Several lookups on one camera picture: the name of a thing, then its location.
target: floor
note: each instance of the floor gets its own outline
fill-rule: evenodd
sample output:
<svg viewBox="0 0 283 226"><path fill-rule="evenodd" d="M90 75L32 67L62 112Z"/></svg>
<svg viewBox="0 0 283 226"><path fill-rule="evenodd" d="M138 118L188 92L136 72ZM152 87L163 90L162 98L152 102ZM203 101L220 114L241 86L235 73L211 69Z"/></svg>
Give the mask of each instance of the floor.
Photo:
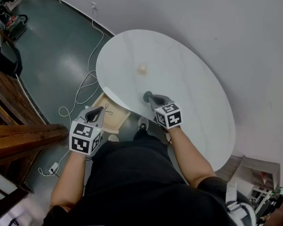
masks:
<svg viewBox="0 0 283 226"><path fill-rule="evenodd" d="M28 16L27 30L16 41L23 63L21 79L46 119L52 124L62 123L70 128L69 118L61 117L58 110L61 106L73 107L76 91L87 73L88 58L101 39L101 34L92 28L87 19L66 5L60 4L58 0L23 0L14 12ZM90 62L91 69L95 70L99 51L109 39L110 37L105 35L103 42L95 51ZM96 86L83 89L78 101L84 101L95 89ZM101 92L99 89L86 105L92 105ZM84 106L76 106L72 114L73 119L84 109ZM132 140L137 131L138 119L139 115L132 113L125 121L117 135L120 141ZM149 126L149 134L167 142L162 129L152 122ZM102 143L108 136L108 133L103 134ZM34 216L36 225L42 221L48 211L50 195L58 180L56 176L42 176L38 168L42 168L44 174L47 174L53 163L59 161L67 150L67 146L56 146L43 151L27 177L26 184L34 192L31 198L33 202L38 202L38 213L32 212L37 215ZM171 146L169 154L178 169ZM61 162L58 175L63 170L67 156ZM92 161L88 161L85 182L91 167Z"/></svg>

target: power strip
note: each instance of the power strip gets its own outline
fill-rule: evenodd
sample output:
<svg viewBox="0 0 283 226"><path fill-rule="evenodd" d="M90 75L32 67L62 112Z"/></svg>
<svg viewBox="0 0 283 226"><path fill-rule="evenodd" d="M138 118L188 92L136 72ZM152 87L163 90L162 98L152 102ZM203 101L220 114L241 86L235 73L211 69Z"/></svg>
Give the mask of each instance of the power strip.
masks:
<svg viewBox="0 0 283 226"><path fill-rule="evenodd" d="M57 170L57 168L58 168L58 162L55 162L55 163L51 166L51 168L48 170L49 174L52 175L52 174L55 172L55 170Z"/></svg>

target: black cable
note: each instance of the black cable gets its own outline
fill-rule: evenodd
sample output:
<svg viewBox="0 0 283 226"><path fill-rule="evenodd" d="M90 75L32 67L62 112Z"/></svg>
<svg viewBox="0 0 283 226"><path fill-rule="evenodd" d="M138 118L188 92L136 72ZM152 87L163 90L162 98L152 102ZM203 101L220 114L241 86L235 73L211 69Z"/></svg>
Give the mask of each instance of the black cable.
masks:
<svg viewBox="0 0 283 226"><path fill-rule="evenodd" d="M12 225L19 225L19 223L17 222L17 220L16 220L17 218L13 218L11 221L10 221L10 223L8 224L8 226L12 226Z"/></svg>
<svg viewBox="0 0 283 226"><path fill-rule="evenodd" d="M169 145L170 145L170 142L171 142L171 139L169 140L168 144L166 145L167 147L169 147Z"/></svg>
<svg viewBox="0 0 283 226"><path fill-rule="evenodd" d="M25 17L25 20L23 21L23 23L26 24L26 22L27 22L27 20L28 20L27 15L25 15L25 14L20 14L20 15L18 15L18 17Z"/></svg>
<svg viewBox="0 0 283 226"><path fill-rule="evenodd" d="M51 171L52 171L52 173L53 173L54 175L56 175L58 178L60 178L60 177L53 171L53 169L51 169Z"/></svg>
<svg viewBox="0 0 283 226"><path fill-rule="evenodd" d="M108 108L108 106L109 106L109 104L108 104L108 103L106 103L106 104L105 104L105 110ZM112 111L106 111L106 112L108 112L108 113L109 113L109 115L113 115L113 112L112 112Z"/></svg>

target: forearm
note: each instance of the forearm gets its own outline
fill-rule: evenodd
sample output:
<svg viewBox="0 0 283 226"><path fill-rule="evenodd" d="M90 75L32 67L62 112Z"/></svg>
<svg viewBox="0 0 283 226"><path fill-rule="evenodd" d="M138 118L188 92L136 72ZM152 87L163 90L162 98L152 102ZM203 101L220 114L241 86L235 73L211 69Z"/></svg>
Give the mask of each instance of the forearm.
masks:
<svg viewBox="0 0 283 226"><path fill-rule="evenodd" d="M51 206L72 208L82 197L85 175L84 154L71 152L51 195Z"/></svg>
<svg viewBox="0 0 283 226"><path fill-rule="evenodd" d="M197 187L203 179L215 176L209 162L180 128L172 128L169 133L178 165L190 186Z"/></svg>

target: white round table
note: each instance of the white round table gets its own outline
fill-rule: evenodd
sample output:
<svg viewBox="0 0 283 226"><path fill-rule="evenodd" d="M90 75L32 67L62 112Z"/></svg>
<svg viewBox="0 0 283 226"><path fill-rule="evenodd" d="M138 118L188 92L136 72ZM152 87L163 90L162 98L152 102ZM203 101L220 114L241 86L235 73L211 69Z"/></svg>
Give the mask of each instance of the white round table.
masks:
<svg viewBox="0 0 283 226"><path fill-rule="evenodd" d="M181 43L158 32L130 30L100 51L96 74L116 103L154 120L146 91L170 97L182 109L182 129L214 170L229 159L235 144L233 113L217 78Z"/></svg>

